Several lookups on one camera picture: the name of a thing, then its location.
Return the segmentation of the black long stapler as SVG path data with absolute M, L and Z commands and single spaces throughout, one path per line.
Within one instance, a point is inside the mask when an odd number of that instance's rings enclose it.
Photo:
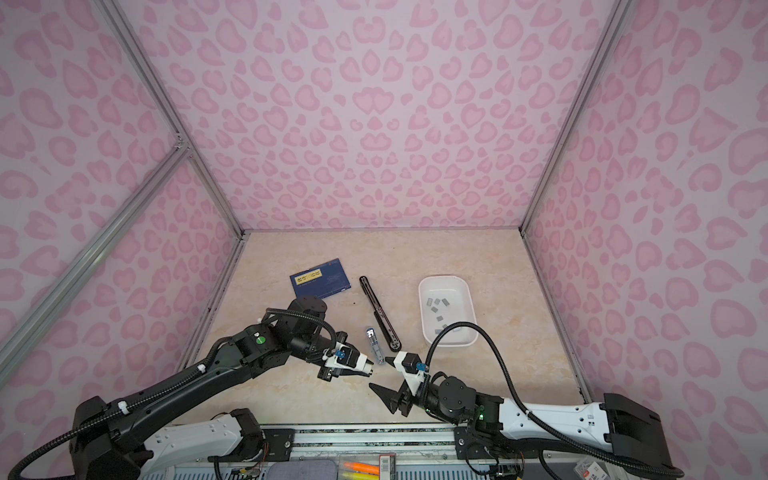
M 366 276 L 360 276 L 359 283 L 363 293 L 373 308 L 374 317 L 377 320 L 380 329 L 382 330 L 389 349 L 393 352 L 400 352 L 402 349 L 402 342 L 397 335 L 389 317 L 384 311 L 383 305 L 374 292 L 369 279 Z

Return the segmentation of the light blue mini stapler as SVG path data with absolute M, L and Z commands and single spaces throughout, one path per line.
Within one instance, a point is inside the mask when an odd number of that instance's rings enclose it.
M 379 343 L 376 330 L 373 327 L 367 328 L 366 337 L 368 339 L 368 342 L 370 344 L 370 347 L 372 349 L 376 362 L 379 365 L 383 365 L 385 363 L 385 356 L 384 356 L 383 350 L 381 349 L 381 345 Z

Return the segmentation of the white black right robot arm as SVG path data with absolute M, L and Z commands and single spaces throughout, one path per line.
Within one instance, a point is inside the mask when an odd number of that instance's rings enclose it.
M 499 363 L 508 396 L 485 394 L 455 376 L 432 371 L 439 343 L 458 329 L 471 329 L 486 341 Z M 600 401 L 576 406 L 524 402 L 498 347 L 477 324 L 448 325 L 424 358 L 400 352 L 386 361 L 402 375 L 400 388 L 375 383 L 369 387 L 393 414 L 408 416 L 417 407 L 444 423 L 465 428 L 482 446 L 581 453 L 645 479 L 684 476 L 671 459 L 660 416 L 624 395 L 607 393 Z

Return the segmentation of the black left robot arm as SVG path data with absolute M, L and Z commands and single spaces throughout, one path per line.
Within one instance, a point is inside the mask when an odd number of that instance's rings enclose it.
M 75 479 L 137 479 L 158 459 L 147 441 L 182 414 L 215 395 L 283 366 L 295 357 L 318 368 L 318 377 L 369 377 L 374 363 L 325 319 L 327 306 L 302 297 L 286 309 L 269 308 L 256 324 L 214 342 L 192 366 L 131 395 L 81 403 L 70 431 L 19 460 L 8 474 L 24 471 L 52 450 L 66 445 Z

